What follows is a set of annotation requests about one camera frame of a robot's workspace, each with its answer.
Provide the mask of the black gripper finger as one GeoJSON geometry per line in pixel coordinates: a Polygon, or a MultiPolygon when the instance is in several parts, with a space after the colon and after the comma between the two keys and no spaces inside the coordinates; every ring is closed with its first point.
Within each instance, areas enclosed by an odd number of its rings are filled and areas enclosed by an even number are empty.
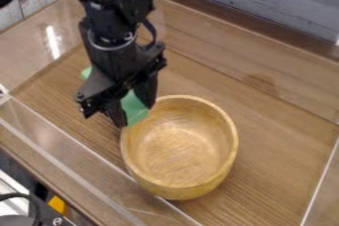
{"type": "Polygon", "coordinates": [[[106,115],[113,120],[118,128],[123,128],[127,126],[127,117],[122,108],[122,104],[119,102],[114,102],[109,105],[106,115]]]}
{"type": "Polygon", "coordinates": [[[135,95],[149,109],[153,108],[157,101],[158,77],[153,76],[134,87],[135,95]]]}

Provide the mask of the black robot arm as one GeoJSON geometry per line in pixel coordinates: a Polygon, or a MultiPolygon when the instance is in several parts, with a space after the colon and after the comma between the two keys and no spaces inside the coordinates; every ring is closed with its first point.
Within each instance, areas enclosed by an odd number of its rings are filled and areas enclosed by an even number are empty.
{"type": "MultiPolygon", "coordinates": [[[[0,0],[0,8],[14,0],[0,0]]],[[[79,22],[90,60],[89,77],[75,101],[85,116],[105,114],[115,126],[131,124],[123,99],[133,94],[138,104],[150,109],[157,101],[158,74],[167,65],[166,45],[154,40],[138,43],[138,29],[153,36],[157,29],[149,20],[154,0],[79,0],[85,17],[79,22]]]]}

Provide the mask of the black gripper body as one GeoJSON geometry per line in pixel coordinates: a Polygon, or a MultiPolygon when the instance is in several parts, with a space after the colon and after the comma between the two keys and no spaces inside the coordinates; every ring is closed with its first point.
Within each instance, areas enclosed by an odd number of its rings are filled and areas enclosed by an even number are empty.
{"type": "Polygon", "coordinates": [[[149,20],[142,22],[153,41],[141,45],[137,42],[138,26],[126,28],[126,32],[113,38],[105,37],[90,25],[90,20],[81,21],[81,32],[90,65],[115,81],[139,84],[167,65],[165,44],[157,40],[157,29],[149,20]]]}

